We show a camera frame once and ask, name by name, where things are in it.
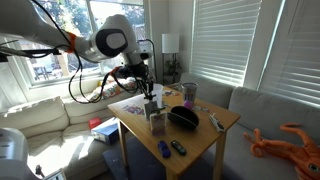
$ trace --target glass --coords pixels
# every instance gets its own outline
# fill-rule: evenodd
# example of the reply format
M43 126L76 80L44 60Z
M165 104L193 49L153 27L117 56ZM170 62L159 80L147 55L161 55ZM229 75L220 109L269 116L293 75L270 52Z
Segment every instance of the glass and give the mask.
M192 105L194 105L198 84L193 82L183 83L181 87L182 87L182 93L183 93L183 101L184 102L189 101L192 103Z
M156 95L154 98L157 100L158 108L162 108L162 90L163 86L161 84L153 84L152 95Z

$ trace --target white sofa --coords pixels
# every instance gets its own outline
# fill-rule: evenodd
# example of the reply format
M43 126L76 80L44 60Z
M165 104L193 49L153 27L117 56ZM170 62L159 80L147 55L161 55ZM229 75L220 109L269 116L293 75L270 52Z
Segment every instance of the white sofa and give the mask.
M108 170L102 153L109 146L94 141L88 120L113 117L107 105L132 97L123 92L95 104L59 97L15 106L1 113L0 128L15 128L27 138L28 165L45 175L62 168L68 180L90 179Z

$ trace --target window blinds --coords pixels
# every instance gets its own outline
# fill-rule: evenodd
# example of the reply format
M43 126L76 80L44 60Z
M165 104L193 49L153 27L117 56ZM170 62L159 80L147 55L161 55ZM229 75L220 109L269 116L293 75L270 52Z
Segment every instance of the window blinds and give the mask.
M195 0L190 72L242 86L261 0Z
M320 106L320 2L302 2L293 20L282 15L259 91Z

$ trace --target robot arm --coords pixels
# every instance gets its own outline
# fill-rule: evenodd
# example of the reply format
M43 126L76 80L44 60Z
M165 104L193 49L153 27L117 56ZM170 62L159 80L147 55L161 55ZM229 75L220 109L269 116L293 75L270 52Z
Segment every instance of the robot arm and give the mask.
M60 32L49 25L39 16L31 1L34 0L12 0L1 3L0 35L27 39L51 47L59 46L64 51L75 49L80 57L93 63L99 63L101 60L113 58L122 53L125 66L117 75L139 78L139 83L142 82L140 89L147 99L152 100L150 92L153 82L149 84L148 69L143 63L143 60L150 58L151 54L141 52L132 27L125 16L108 17L97 32L85 39L69 32Z

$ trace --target stuffed toy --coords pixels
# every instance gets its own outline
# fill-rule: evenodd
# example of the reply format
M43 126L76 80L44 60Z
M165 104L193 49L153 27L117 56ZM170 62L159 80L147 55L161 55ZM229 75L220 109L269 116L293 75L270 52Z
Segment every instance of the stuffed toy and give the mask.
M280 129L299 135L303 141L303 146L296 146L289 142L279 140L267 140L261 138L259 129L254 130L255 140L245 132L243 135L253 144L250 151L257 157L262 157L262 150L278 157L293 161L295 170L300 180L320 180L320 147L301 129L293 126L300 126L298 123L286 123Z

